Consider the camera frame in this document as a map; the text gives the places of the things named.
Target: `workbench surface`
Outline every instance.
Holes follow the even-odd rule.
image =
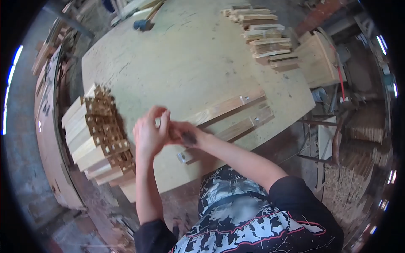
[[[111,88],[125,131],[133,140],[136,120],[154,104],[167,106],[173,120],[184,120],[229,98],[262,87],[275,118],[234,143],[252,150],[293,124],[314,106],[300,69],[276,72],[258,64],[241,37],[241,27],[220,11],[246,2],[168,0],[151,31],[134,31],[131,17],[102,37],[82,58],[83,87]],[[246,119],[264,102],[232,113],[207,127],[218,133]],[[213,157],[190,165],[164,147],[154,169],[165,192],[224,165]]]

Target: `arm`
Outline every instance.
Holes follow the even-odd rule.
[[[160,117],[157,128],[155,119]],[[161,219],[163,205],[156,186],[153,159],[162,150],[168,136],[170,111],[164,107],[152,107],[136,122],[134,129],[136,164],[136,212],[141,225]]]
[[[198,148],[226,162],[242,176],[263,186],[267,191],[278,179],[288,176],[278,165],[252,152],[207,134],[188,122],[171,121],[171,126],[182,136],[174,142],[188,147]]]

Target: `person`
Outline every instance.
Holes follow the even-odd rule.
[[[171,121],[170,111],[162,106],[139,118],[133,134],[136,211],[141,223],[134,233],[137,253],[342,250],[344,234],[330,211],[303,179],[288,176],[271,161],[191,123]],[[153,159],[165,145],[201,149],[228,164],[203,179],[200,220],[178,241],[164,222],[153,172]]]

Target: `black strap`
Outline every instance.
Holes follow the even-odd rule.
[[[209,206],[209,208],[202,215],[203,216],[206,215],[207,213],[211,212],[212,209],[214,209],[217,206],[221,206],[223,204],[231,203],[235,199],[243,197],[243,196],[256,197],[256,198],[259,198],[259,199],[262,199],[262,200],[266,200],[266,196],[264,196],[264,195],[262,195],[262,194],[260,194],[258,192],[248,191],[246,193],[231,195],[231,196],[222,198],[222,199],[218,200],[217,202],[214,202],[212,205]]]

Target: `wood stack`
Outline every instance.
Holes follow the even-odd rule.
[[[117,122],[109,91],[94,85],[89,97],[78,97],[62,117],[66,143],[79,170],[98,185],[133,173],[130,143]]]
[[[385,139],[385,112],[382,107],[372,104],[360,107],[346,126],[352,139],[383,143]]]
[[[291,39],[283,37],[283,25],[273,11],[260,6],[233,6],[222,10],[225,17],[239,23],[242,37],[251,46],[255,59],[265,59],[277,71],[298,68],[298,57],[292,52]]]
[[[322,203],[342,227],[345,236],[359,226],[365,214],[374,162],[367,155],[341,151],[342,167],[325,165],[325,187]]]

